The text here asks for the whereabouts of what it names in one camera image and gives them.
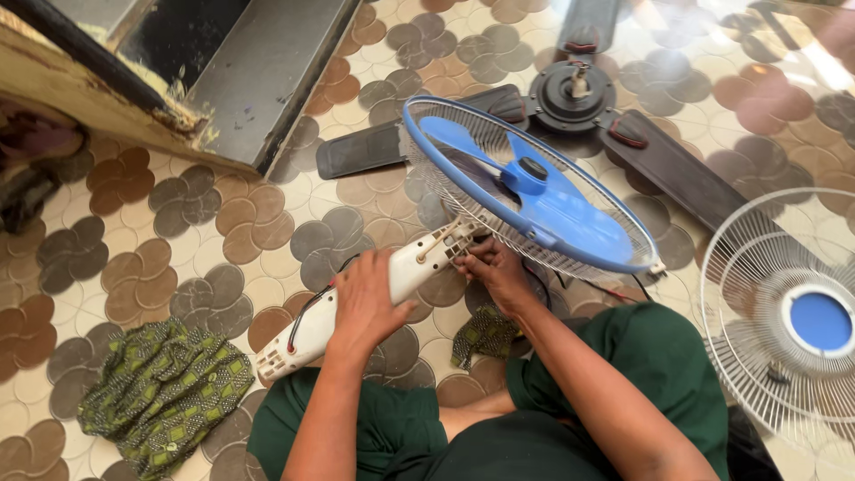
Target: white plastic fan pole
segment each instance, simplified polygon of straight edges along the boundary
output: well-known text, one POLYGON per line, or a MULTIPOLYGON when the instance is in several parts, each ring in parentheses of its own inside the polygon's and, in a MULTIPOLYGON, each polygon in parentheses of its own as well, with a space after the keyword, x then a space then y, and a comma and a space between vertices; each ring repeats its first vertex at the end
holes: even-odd
MULTIPOLYGON (((453 235, 435 243, 443 229, 424 235, 392 254, 389 260, 389 294, 394 305, 410 297, 430 276, 446 267, 472 241, 472 225, 460 226, 453 235), (417 260, 425 254, 424 262, 417 260)), ((335 328, 338 292, 330 289, 303 315, 294 338, 294 351, 288 352, 288 336, 295 323, 284 328, 256 356, 256 370, 268 381, 275 381, 320 358, 335 328)))

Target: electric fan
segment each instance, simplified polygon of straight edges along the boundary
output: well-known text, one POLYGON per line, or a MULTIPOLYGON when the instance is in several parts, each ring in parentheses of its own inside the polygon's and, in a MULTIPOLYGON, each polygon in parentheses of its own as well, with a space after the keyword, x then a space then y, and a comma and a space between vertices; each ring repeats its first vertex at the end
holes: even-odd
MULTIPOLYGON (((492 233, 547 269, 589 281, 662 268, 650 234, 620 200, 523 131, 429 96, 407 101, 404 125, 407 158, 454 221, 392 255, 393 304, 406 300, 480 234, 492 233)), ((336 305, 334 288, 307 305, 258 353, 258 373, 272 381, 321 357, 336 305)))
POLYGON ((713 235, 700 286, 708 353, 728 390, 784 441, 849 469, 855 461, 852 214, 855 194, 826 188, 754 199, 713 235))

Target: wire fan grille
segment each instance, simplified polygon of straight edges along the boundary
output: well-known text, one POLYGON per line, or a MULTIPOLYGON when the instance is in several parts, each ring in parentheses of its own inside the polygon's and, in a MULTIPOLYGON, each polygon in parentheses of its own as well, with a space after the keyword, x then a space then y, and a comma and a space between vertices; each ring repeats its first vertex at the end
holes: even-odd
MULTIPOLYGON (((440 99, 414 99, 407 103, 407 112, 413 122, 426 116, 437 116, 456 122, 469 130, 475 143, 493 160, 505 165, 514 160, 510 143, 505 135, 508 128, 501 122, 481 113, 464 109, 454 103, 440 99)), ((496 199, 512 210, 519 211, 519 200, 500 181, 492 168, 480 161, 474 160, 468 154, 452 149, 445 144, 431 140, 446 158, 454 163, 476 184, 484 188, 496 199)), ((463 214, 470 220, 477 221, 488 227, 504 244, 520 254, 542 264, 547 269, 557 270, 569 276, 576 276, 589 281, 606 281, 617 279, 621 274, 601 270, 589 264, 576 261, 562 254, 544 249, 532 240, 521 235, 510 225, 493 215, 487 208, 472 199, 460 187, 446 177, 430 158, 419 148, 410 135, 405 140, 407 158, 422 176, 427 185, 435 191, 445 203, 446 208, 456 214, 463 214)), ((576 185, 588 202, 605 214, 614 218, 627 232, 633 245, 633 258, 630 265, 638 265, 639 271, 655 262, 653 240, 647 232, 631 216, 626 214, 626 207, 616 202, 600 185, 591 181, 575 164, 567 162, 563 157, 546 151, 537 144, 531 146, 547 161, 562 170, 565 176, 576 185)))
POLYGON ((804 287, 855 306, 855 224, 845 217, 854 211, 855 194, 816 187, 753 200, 713 236, 700 292, 707 349, 728 390, 785 441, 846 469, 855 466, 855 359, 801 347, 783 313, 787 293, 804 287))

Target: hand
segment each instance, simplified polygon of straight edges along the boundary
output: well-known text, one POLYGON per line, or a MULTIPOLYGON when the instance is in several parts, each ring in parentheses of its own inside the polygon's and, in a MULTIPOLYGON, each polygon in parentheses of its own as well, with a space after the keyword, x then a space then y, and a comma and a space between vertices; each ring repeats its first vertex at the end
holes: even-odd
POLYGON ((470 281, 481 279, 505 316, 514 317, 521 309, 539 304, 526 281, 522 261, 516 252, 494 237, 469 248, 469 255, 454 259, 457 272, 470 281))
POLYGON ((391 251, 365 251, 351 267, 335 277, 339 305, 327 356, 366 362, 378 344, 404 325, 416 309, 408 300, 392 306, 389 295, 391 251))

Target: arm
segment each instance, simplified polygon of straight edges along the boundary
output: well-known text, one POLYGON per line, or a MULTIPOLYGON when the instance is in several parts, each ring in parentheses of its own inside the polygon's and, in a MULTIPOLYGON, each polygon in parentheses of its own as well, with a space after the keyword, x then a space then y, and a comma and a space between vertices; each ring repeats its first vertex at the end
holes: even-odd
POLYGON ((335 331, 282 481, 357 476, 357 409, 365 365, 374 348, 403 326, 415 307, 412 301, 392 307, 390 254, 366 251, 335 277, 335 331))
POLYGON ((492 237, 469 251, 455 260, 458 270, 479 277, 519 324, 624 479, 717 479, 706 458, 627 378, 538 302, 515 253, 492 237))

